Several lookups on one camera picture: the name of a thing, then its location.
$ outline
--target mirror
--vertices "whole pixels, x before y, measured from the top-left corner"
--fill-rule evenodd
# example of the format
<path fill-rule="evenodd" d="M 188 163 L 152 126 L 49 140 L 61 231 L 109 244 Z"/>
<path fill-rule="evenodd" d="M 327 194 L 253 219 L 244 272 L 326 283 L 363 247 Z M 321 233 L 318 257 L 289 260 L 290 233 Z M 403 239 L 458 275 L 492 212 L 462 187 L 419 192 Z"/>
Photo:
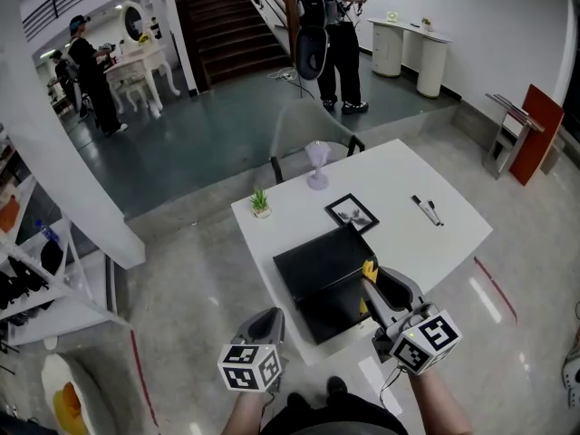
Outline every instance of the mirror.
<path fill-rule="evenodd" d="M 125 12 L 125 28 L 131 39 L 139 41 L 139 37 L 143 32 L 143 20 L 139 11 L 132 6 L 127 8 Z"/>

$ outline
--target picture frame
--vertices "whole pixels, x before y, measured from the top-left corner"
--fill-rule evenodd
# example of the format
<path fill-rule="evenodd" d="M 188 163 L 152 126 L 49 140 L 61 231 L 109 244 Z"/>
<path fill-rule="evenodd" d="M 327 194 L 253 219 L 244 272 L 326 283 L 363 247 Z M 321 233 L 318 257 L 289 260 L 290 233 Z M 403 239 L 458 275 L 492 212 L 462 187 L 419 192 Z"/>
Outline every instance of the picture frame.
<path fill-rule="evenodd" d="M 339 226 L 352 222 L 359 234 L 364 234 L 379 224 L 379 219 L 352 193 L 337 199 L 324 209 Z"/>

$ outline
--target wooden stair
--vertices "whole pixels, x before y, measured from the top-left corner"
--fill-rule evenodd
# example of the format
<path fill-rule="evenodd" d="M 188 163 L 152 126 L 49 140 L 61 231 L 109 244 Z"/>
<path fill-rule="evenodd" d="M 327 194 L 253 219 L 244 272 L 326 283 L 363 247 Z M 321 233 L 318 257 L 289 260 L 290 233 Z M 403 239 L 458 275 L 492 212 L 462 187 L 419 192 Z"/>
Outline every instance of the wooden stair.
<path fill-rule="evenodd" d="M 209 85 L 290 66 L 287 54 L 251 0 L 183 1 L 189 33 L 195 39 L 195 52 Z"/>

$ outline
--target red board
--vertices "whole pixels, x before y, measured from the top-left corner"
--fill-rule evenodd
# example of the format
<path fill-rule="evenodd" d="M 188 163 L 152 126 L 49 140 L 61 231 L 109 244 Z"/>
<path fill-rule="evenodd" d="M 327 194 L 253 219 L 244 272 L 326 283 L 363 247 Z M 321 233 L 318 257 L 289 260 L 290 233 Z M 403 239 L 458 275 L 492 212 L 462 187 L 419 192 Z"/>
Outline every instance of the red board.
<path fill-rule="evenodd" d="M 509 169 L 522 185 L 526 185 L 550 150 L 560 123 L 564 118 L 564 110 L 535 85 L 531 84 L 522 109 L 527 111 L 530 118 L 536 120 L 544 128 L 543 132 L 531 130 L 528 133 L 514 164 Z"/>

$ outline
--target white table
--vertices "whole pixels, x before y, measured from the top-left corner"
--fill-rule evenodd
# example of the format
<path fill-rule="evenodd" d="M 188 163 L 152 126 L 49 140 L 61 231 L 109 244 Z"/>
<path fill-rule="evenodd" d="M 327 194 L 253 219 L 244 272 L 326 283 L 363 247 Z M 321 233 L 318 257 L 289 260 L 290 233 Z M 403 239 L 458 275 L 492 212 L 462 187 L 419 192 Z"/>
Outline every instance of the white table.
<path fill-rule="evenodd" d="M 314 191 L 307 174 L 267 191 L 272 216 L 257 219 L 249 198 L 234 204 L 250 253 L 286 328 L 307 364 L 314 364 L 373 333 L 371 319 L 316 345 L 304 318 L 279 275 L 273 256 L 298 247 L 337 227 L 324 207 L 353 193 L 380 221 L 363 237 L 387 266 L 413 279 L 427 293 L 465 260 L 489 235 L 491 227 L 431 166 L 400 140 L 385 143 L 324 167 L 326 190 Z M 432 199 L 445 223 L 435 227 L 411 201 Z"/>
<path fill-rule="evenodd" d="M 410 31 L 423 36 L 417 92 L 428 98 L 439 97 L 449 37 L 429 32 L 409 23 L 388 23 L 369 19 L 372 23 L 372 70 L 385 77 L 401 75 L 403 33 Z"/>
<path fill-rule="evenodd" d="M 181 92 L 175 88 L 173 84 L 173 73 L 171 72 L 171 67 L 169 63 L 165 60 L 165 54 L 163 53 L 164 45 L 156 46 L 150 49 L 148 46 L 143 46 L 142 49 L 134 53 L 126 53 L 123 55 L 123 59 L 116 63 L 114 66 L 105 71 L 107 76 L 107 81 L 110 84 L 115 84 L 116 82 L 123 81 L 130 78 L 145 77 L 147 85 L 151 90 L 151 95 L 153 95 L 153 101 L 159 111 L 163 110 L 163 105 L 161 104 L 160 95 L 157 92 L 157 86 L 153 79 L 153 70 L 159 69 L 160 66 L 165 68 L 165 74 L 167 75 L 167 83 L 171 91 L 176 95 L 180 96 Z M 131 97 L 129 96 L 132 91 L 127 91 L 128 98 L 133 104 Z"/>

